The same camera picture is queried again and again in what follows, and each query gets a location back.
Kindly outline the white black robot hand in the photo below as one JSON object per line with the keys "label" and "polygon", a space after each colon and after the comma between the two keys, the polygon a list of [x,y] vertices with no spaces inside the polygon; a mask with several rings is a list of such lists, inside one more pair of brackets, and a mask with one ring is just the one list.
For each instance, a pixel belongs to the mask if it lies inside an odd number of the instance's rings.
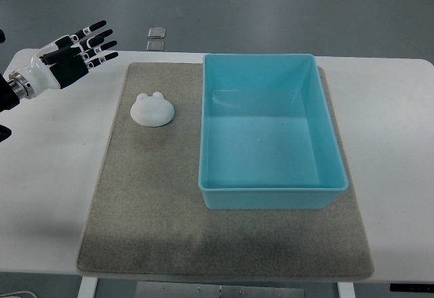
{"label": "white black robot hand", "polygon": [[101,20],[64,35],[37,50],[30,62],[9,74],[6,84],[17,96],[32,99],[48,89],[64,89],[85,77],[92,69],[118,57],[111,48],[117,42],[107,41],[113,31],[107,29],[95,34],[106,26]]}

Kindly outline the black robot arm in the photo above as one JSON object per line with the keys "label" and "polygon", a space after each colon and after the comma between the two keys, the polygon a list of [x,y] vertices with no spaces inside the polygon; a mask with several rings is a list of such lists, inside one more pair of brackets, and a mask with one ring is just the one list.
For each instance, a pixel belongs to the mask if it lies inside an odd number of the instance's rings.
{"label": "black robot arm", "polygon": [[3,75],[1,75],[1,112],[5,110],[11,110],[20,103],[20,87],[17,86],[14,79],[6,80]]}

